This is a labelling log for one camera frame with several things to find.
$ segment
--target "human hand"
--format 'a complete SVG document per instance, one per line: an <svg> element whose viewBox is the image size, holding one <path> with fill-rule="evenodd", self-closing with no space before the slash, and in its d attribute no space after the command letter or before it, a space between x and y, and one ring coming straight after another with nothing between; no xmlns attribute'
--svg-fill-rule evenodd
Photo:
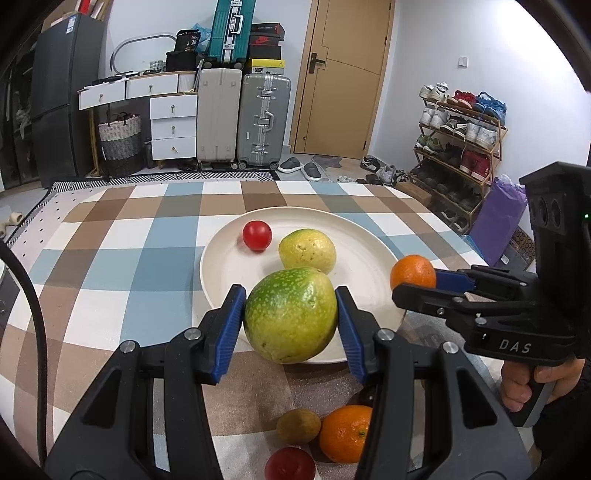
<svg viewBox="0 0 591 480"><path fill-rule="evenodd" d="M534 380L538 383L556 382L547 403L564 397L579 382L585 359L572 358L557 367L535 367ZM531 398L528 382L530 366L506 361L501 368L501 399L511 411L520 411Z"/></svg>

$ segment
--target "white sneaker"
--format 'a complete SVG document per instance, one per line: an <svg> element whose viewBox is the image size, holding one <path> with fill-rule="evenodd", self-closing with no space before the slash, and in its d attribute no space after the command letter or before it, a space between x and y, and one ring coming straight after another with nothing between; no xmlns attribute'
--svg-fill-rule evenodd
<svg viewBox="0 0 591 480"><path fill-rule="evenodd" d="M435 113L435 109L429 108L426 106L423 110L423 116L421 117L420 124L424 127L428 127L431 123L431 118L433 118L433 114Z"/></svg>
<svg viewBox="0 0 591 480"><path fill-rule="evenodd" d="M441 126L447 122L449 118L449 113L445 110L436 110L433 114L433 118L431 118L431 123L429 124L430 128L434 128L435 130L439 130Z"/></svg>
<svg viewBox="0 0 591 480"><path fill-rule="evenodd" d="M438 82L435 87L431 89L431 92L427 95L428 100L433 102L442 102L445 100L445 94L448 90L447 83Z"/></svg>
<svg viewBox="0 0 591 480"><path fill-rule="evenodd" d="M427 100L429 98L429 93L431 93L431 90L433 90L433 85L423 85L418 95L420 98L424 98L425 100Z"/></svg>
<svg viewBox="0 0 591 480"><path fill-rule="evenodd" d="M480 145L485 150L491 150L496 144L496 132L494 130L488 130L485 127L481 127L476 137L477 145Z"/></svg>
<svg viewBox="0 0 591 480"><path fill-rule="evenodd" d="M466 141L476 143L478 132L480 131L480 125L476 125L472 122L468 122L468 128L466 132Z"/></svg>

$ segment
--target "plate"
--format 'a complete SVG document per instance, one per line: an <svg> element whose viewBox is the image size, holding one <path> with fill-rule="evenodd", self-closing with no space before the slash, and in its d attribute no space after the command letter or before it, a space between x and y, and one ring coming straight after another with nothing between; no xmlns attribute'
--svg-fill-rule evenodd
<svg viewBox="0 0 591 480"><path fill-rule="evenodd" d="M242 241L242 229L251 220L262 220L271 227L273 240L264 252L253 252ZM300 228L314 228L329 236L336 248L336 265L329 274L334 287L346 285L361 310L373 313L380 327L396 331L405 310L399 309L391 298L390 270L397 259L390 249L374 234L350 220L302 207L253 210L218 230L203 250L199 265L202 289L211 307L222 306L232 284L244 286L250 294L264 277L282 270L279 243ZM240 331L240 339L248 344L244 329ZM306 363L345 361L337 330L326 348Z"/></svg>

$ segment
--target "laundry basket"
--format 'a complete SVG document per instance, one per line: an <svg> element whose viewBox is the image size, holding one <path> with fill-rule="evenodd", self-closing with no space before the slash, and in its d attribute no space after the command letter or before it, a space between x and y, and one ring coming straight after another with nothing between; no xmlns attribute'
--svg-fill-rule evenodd
<svg viewBox="0 0 591 480"><path fill-rule="evenodd" d="M124 177L144 166L141 117L120 113L113 122L99 124L100 143L106 170L112 177Z"/></svg>

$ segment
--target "blue gripper pad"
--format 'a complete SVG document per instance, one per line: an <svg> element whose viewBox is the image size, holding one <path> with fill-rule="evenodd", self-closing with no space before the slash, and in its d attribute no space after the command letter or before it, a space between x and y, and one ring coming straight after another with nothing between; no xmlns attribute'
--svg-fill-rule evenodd
<svg viewBox="0 0 591 480"><path fill-rule="evenodd" d="M339 307L339 334L347 356L351 374L361 384L377 372L374 353L374 333L379 330L378 322L368 312L357 308L347 287L335 290Z"/></svg>
<svg viewBox="0 0 591 480"><path fill-rule="evenodd" d="M437 289L455 292L464 295L467 291L472 291L475 282L465 273L452 272L449 270L435 269L437 277Z"/></svg>
<svg viewBox="0 0 591 480"><path fill-rule="evenodd" d="M233 285L217 313L217 318L223 319L224 324L215 344L215 363L211 372L216 383L228 372L245 304L246 290L241 285Z"/></svg>

